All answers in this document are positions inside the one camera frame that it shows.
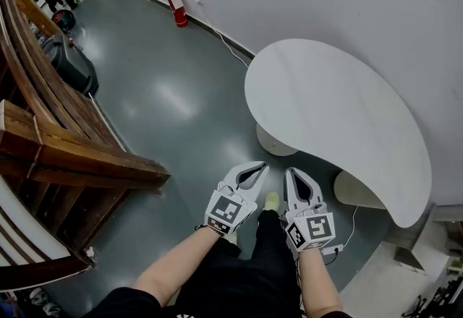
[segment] fire extinguisher label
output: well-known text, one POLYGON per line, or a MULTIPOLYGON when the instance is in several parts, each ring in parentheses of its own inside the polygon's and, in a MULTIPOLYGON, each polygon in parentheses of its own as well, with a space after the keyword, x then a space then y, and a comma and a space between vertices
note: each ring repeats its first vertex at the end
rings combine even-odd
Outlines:
POLYGON ((171 0, 171 1, 175 9, 181 9, 183 7, 182 0, 171 0))

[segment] forearm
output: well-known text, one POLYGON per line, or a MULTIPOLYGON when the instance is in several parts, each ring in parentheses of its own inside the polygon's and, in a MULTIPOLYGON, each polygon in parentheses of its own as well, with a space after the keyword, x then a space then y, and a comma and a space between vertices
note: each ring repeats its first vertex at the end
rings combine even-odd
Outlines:
POLYGON ((318 249, 299 254, 302 300, 309 318, 320 318, 331 311, 341 311, 338 292, 326 270, 318 249))
POLYGON ((181 288, 199 267, 220 236, 209 227, 194 232, 182 243, 156 260, 133 285, 153 295, 161 306, 181 288))

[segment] black sleeve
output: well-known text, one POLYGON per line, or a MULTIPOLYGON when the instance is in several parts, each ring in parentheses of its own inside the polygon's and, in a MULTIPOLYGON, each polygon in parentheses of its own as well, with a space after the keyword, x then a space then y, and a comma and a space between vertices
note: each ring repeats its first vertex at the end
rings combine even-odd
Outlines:
POLYGON ((84 318, 156 318, 161 305, 145 291, 121 287, 113 290, 84 318))
POLYGON ((352 318, 352 317, 344 313, 343 311, 332 311, 331 313, 325 314, 321 318, 352 318))

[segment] power strip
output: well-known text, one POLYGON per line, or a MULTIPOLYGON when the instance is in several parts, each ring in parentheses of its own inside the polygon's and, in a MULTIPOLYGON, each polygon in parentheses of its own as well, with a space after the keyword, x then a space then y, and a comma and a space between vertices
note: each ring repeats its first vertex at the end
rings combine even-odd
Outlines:
POLYGON ((344 245, 339 244, 339 245, 334 245, 334 246, 328 246, 325 247, 324 249, 321 250, 321 253, 323 255, 331 255, 336 253, 336 249, 338 249, 338 253, 344 250, 344 245))

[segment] white table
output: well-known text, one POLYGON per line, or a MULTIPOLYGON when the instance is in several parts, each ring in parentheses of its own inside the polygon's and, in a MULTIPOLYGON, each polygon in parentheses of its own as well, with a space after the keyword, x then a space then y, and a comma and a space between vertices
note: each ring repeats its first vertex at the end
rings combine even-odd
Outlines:
POLYGON ((325 43, 281 40, 252 60, 245 94, 269 152, 265 142, 273 151, 281 142, 343 169, 335 195, 344 203, 385 207, 401 227, 421 216, 428 151, 402 99, 370 67, 325 43))

